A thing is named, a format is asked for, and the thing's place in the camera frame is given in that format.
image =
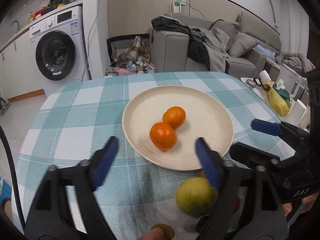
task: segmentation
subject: beige wall panel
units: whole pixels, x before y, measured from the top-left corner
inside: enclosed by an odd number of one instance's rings
[[[223,19],[225,21],[235,21],[238,13],[245,9],[228,0],[191,0],[190,5],[200,10],[207,20],[216,21]],[[202,15],[192,8],[190,16],[203,18]]]
[[[172,0],[108,0],[109,37],[147,33],[151,20],[170,12]],[[189,6],[182,6],[189,15]]]

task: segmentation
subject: yellow bag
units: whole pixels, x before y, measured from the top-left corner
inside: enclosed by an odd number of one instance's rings
[[[268,92],[269,94],[269,103],[271,107],[281,116],[286,115],[289,113],[290,108],[288,107],[287,103],[284,101],[284,99],[275,91],[273,88],[271,88]]]

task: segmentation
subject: plate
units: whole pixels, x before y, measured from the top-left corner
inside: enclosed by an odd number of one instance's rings
[[[186,120],[176,130],[176,145],[164,152],[152,143],[149,132],[172,106],[182,107]],[[158,86],[138,94],[124,109],[122,126],[129,143],[142,157],[177,171],[201,168],[195,153],[198,137],[203,137],[221,156],[233,141],[232,121],[222,104],[204,92],[178,85]]]

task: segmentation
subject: white pitcher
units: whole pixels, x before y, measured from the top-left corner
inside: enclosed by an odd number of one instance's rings
[[[285,90],[287,90],[289,94],[291,94],[292,89],[293,89],[296,81],[298,82],[295,91],[293,92],[293,94],[290,95],[292,98],[294,98],[297,95],[297,92],[298,92],[299,87],[301,85],[301,81],[302,81],[301,76],[298,75],[297,72],[295,72],[294,70],[289,68],[286,64],[283,64],[282,66],[280,66],[280,74],[277,78],[276,83],[280,79],[283,80]]]

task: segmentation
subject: plaid cloth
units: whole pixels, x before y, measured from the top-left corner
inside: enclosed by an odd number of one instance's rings
[[[114,135],[119,139],[119,152],[95,197],[116,237],[134,240],[153,225],[164,223],[174,228],[177,240],[195,239],[197,234],[187,230],[196,220],[177,208],[174,194],[184,180],[198,173],[167,170],[146,161],[128,143],[121,124],[130,99],[149,88],[172,84],[198,89],[222,103],[231,116],[235,142],[278,155],[282,160],[293,155],[294,151],[280,138],[250,128],[254,118],[280,120],[254,92],[230,75],[176,72],[74,82],[47,98],[16,160],[24,217],[49,165],[74,166],[90,158]],[[74,188],[67,190],[75,224],[84,231]],[[12,210],[14,223],[20,228],[14,200]]]
[[[143,67],[146,67],[147,63],[150,63],[150,54],[140,36],[136,36],[133,44],[124,53],[119,55],[115,61],[127,62],[129,59],[139,66],[139,70],[143,70]]]

